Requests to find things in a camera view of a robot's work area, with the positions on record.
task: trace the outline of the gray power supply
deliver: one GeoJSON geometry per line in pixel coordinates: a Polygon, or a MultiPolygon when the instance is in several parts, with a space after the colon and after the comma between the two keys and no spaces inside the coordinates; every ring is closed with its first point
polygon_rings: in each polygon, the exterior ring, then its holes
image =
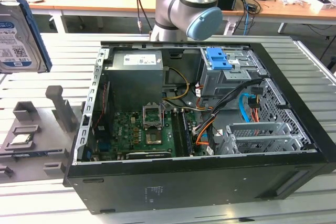
{"type": "Polygon", "coordinates": [[[162,101],[163,65],[160,51],[116,51],[106,73],[117,112],[142,111],[162,101]]]}

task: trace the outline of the light blue joint cap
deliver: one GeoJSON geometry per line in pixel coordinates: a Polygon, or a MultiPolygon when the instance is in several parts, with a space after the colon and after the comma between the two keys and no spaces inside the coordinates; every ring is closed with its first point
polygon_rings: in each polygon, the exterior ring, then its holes
{"type": "Polygon", "coordinates": [[[198,15],[188,26],[186,34],[194,40],[205,40],[213,35],[223,21],[218,7],[212,7],[198,15]]]}

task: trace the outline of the power connector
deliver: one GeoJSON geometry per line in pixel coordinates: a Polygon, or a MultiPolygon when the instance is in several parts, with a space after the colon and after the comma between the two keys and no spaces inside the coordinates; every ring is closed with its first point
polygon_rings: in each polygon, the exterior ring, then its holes
{"type": "Polygon", "coordinates": [[[248,11],[249,12],[252,12],[252,13],[256,13],[257,12],[257,8],[258,8],[257,5],[248,3],[247,7],[248,7],[248,11]]]}

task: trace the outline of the motherboard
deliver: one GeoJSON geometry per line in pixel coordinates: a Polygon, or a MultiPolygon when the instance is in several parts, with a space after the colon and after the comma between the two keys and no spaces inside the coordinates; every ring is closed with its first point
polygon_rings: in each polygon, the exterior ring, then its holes
{"type": "MultiPolygon", "coordinates": [[[[146,122],[160,118],[154,111],[145,115],[146,122]]],[[[93,158],[100,161],[135,158],[189,156],[195,153],[192,128],[196,126],[193,111],[163,111],[162,126],[145,127],[142,111],[116,112],[109,140],[98,139],[93,158]]]]}

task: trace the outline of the blue plastic tab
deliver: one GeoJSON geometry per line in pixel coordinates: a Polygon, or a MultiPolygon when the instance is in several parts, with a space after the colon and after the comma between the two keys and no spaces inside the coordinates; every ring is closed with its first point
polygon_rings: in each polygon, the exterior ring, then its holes
{"type": "Polygon", "coordinates": [[[208,47],[206,56],[212,64],[213,70],[230,70],[232,65],[227,62],[227,56],[219,47],[208,47]]]}

